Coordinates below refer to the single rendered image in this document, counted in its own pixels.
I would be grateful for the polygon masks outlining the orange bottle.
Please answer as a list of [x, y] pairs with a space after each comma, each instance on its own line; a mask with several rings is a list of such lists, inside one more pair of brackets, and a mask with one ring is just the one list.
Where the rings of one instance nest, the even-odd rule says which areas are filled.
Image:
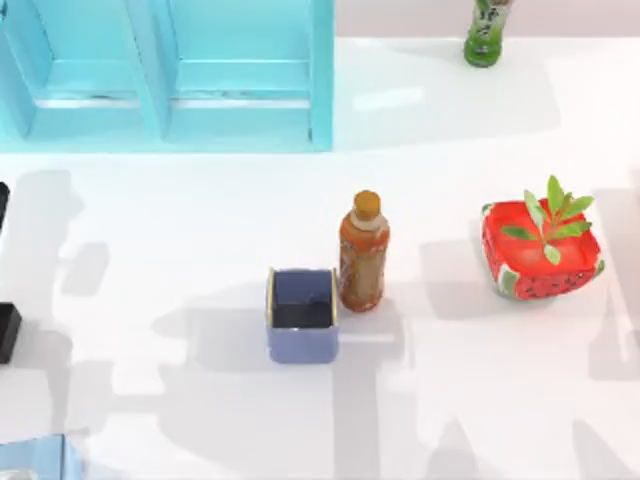
[[352, 312], [374, 309], [384, 293], [384, 269], [390, 226], [381, 199], [371, 190], [358, 192], [339, 227], [339, 295]]

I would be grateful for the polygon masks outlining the purple square box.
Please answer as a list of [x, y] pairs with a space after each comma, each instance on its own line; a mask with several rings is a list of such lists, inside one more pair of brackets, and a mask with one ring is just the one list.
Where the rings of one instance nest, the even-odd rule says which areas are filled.
[[329, 364], [339, 352], [336, 271], [275, 269], [268, 273], [265, 325], [271, 359]]

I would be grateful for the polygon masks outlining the light blue rack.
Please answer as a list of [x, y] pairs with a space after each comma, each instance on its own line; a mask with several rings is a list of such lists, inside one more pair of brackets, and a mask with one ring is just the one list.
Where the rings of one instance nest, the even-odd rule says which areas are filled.
[[0, 152], [333, 144], [335, 0], [0, 0]]

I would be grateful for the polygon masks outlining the red watermelon plant pot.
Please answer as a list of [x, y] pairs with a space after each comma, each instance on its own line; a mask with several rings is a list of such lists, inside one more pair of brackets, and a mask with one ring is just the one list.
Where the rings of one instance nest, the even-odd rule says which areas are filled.
[[521, 200], [484, 205], [482, 248], [499, 293], [520, 301], [547, 299], [602, 273], [605, 261], [585, 217], [593, 202], [564, 190], [551, 175], [544, 198], [526, 190]]

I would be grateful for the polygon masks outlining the green bottle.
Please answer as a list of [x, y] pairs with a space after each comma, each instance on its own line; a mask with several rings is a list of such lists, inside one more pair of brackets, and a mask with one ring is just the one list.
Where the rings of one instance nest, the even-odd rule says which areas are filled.
[[463, 50], [468, 64], [487, 68], [499, 60], [511, 3], [512, 0], [475, 0]]

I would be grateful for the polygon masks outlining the light blue box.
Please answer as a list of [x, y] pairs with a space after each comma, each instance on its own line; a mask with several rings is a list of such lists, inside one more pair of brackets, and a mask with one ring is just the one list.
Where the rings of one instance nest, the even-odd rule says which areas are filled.
[[64, 434], [0, 444], [0, 480], [84, 480], [82, 455]]

